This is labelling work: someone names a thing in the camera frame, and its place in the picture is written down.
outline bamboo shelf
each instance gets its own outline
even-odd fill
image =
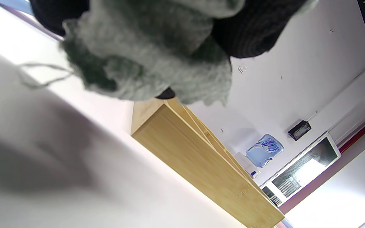
[[[178,100],[135,102],[132,137],[248,228],[283,214],[207,126]]]

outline red pipe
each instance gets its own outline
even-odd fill
[[[349,149],[354,143],[356,143],[363,135],[365,134],[365,126],[357,132],[349,141],[347,141],[342,147],[340,147],[340,153],[344,153],[347,149]]]

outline gray knitted fabric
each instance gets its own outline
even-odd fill
[[[229,57],[210,36],[213,17],[229,17],[244,0],[93,0],[64,22],[66,51],[87,89],[133,101],[167,87],[183,104],[227,101]]]

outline knitted wool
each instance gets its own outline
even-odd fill
[[[255,57],[269,51],[291,17],[316,5],[317,0],[246,0],[233,17],[216,19],[212,36],[236,58]]]
[[[227,102],[229,56],[210,36],[213,17],[242,0],[94,0],[63,23],[61,47],[87,89],[147,100],[168,87],[183,104]]]

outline white wall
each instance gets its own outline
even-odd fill
[[[247,65],[244,74],[237,70],[240,65]],[[246,132],[248,138],[269,133],[284,145],[285,152],[255,179],[260,185],[365,98],[364,74],[310,120],[312,131],[297,142],[288,138],[291,127],[308,120],[364,69],[365,25],[358,2],[320,0],[311,12],[291,20],[270,52],[233,60],[227,110],[219,104],[190,108],[225,144]],[[348,125],[339,127],[343,133],[349,130]]]
[[[342,156],[352,160],[285,214],[295,228],[358,228],[365,222],[365,135]]]
[[[120,127],[105,131],[0,56],[0,228],[241,228]]]

